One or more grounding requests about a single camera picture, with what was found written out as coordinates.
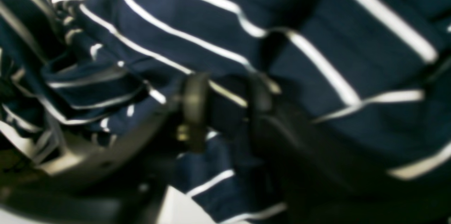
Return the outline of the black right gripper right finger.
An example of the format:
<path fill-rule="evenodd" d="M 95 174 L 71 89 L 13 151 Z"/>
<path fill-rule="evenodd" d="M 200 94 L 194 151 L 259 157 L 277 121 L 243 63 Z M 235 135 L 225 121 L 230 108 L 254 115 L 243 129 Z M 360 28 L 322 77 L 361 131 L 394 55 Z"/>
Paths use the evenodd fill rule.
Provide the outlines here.
<path fill-rule="evenodd" d="M 396 179 L 277 97 L 264 74 L 248 82 L 250 141 L 280 184 L 290 224 L 444 224 L 450 217 L 450 180 Z"/>

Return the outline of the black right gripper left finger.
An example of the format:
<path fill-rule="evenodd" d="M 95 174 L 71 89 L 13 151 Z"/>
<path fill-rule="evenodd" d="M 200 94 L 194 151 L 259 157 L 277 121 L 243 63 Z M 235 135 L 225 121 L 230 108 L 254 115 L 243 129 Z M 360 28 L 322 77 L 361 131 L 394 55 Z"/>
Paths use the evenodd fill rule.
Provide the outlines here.
<path fill-rule="evenodd" d="M 111 147 L 100 147 L 45 115 L 60 153 L 1 185 L 1 209 L 50 224 L 154 224 L 176 156 L 206 149 L 208 73 L 186 77 L 167 103 Z"/>

